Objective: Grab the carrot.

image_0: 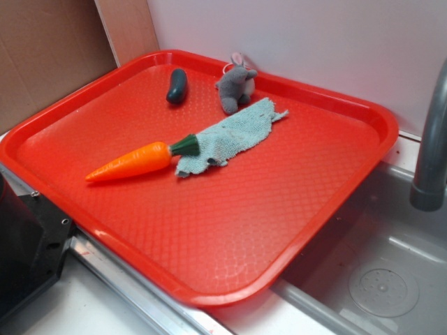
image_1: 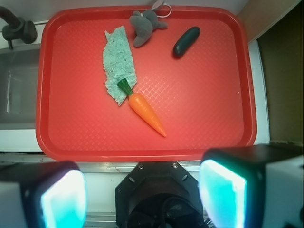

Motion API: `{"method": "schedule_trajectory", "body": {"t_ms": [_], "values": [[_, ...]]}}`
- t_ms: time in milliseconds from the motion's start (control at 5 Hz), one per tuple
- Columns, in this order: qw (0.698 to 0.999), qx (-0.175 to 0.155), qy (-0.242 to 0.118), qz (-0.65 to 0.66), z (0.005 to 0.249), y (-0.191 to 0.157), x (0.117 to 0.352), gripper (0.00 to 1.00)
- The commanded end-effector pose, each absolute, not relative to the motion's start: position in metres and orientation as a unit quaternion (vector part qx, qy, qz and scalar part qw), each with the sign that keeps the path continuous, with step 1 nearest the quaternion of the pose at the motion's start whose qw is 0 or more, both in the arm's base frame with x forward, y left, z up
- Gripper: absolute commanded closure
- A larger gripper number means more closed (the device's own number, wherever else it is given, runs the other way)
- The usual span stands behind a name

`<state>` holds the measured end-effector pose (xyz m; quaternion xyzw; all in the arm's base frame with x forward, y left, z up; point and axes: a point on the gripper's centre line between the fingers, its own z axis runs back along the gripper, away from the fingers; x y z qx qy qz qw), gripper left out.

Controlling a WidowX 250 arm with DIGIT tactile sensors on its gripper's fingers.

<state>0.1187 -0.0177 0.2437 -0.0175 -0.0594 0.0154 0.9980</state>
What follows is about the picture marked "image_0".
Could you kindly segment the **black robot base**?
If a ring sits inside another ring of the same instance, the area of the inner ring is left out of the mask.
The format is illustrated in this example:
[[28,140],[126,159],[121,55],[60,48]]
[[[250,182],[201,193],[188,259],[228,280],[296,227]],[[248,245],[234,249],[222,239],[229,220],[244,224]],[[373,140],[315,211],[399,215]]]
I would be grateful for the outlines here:
[[1,321],[54,285],[73,219],[44,195],[17,195],[1,177]]

